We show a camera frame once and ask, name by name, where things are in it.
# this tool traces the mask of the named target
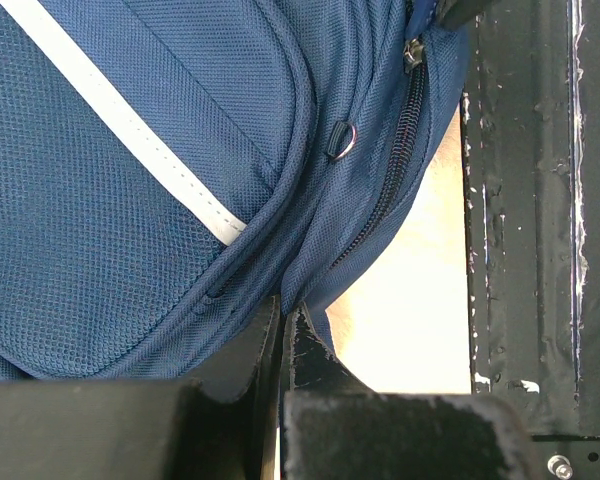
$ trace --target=backpack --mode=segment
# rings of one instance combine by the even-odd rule
[[[0,0],[0,380],[176,377],[272,294],[327,338],[458,106],[433,6]]]

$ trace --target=zipper teeth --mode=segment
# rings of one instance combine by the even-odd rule
[[[398,119],[396,139],[391,147],[387,174],[380,191],[378,203],[373,208],[369,220],[351,242],[347,249],[333,263],[333,267],[344,260],[355,248],[358,247],[387,216],[393,205],[400,187],[404,181],[407,167],[413,155],[416,143],[416,131],[422,110],[422,97],[426,79],[425,65],[418,65],[411,74],[411,83],[407,93],[406,102]]]

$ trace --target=black metal plate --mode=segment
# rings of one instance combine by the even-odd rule
[[[573,468],[573,480],[600,480],[600,439],[581,440],[571,438],[535,438],[538,458],[547,465],[554,455],[569,459]],[[556,477],[545,468],[547,480]]]

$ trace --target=reflective strip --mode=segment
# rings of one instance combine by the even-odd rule
[[[124,146],[218,240],[230,245],[242,233],[246,225],[160,140],[40,2],[0,4]]]

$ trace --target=worn black paint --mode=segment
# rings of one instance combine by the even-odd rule
[[[564,0],[523,0],[479,18],[464,101],[474,372],[534,433],[579,431],[567,11]]]
[[[576,43],[578,14],[566,0],[502,2],[471,29],[463,136],[472,367],[532,433],[600,437],[600,0],[583,0]],[[579,266],[588,267],[581,299]]]

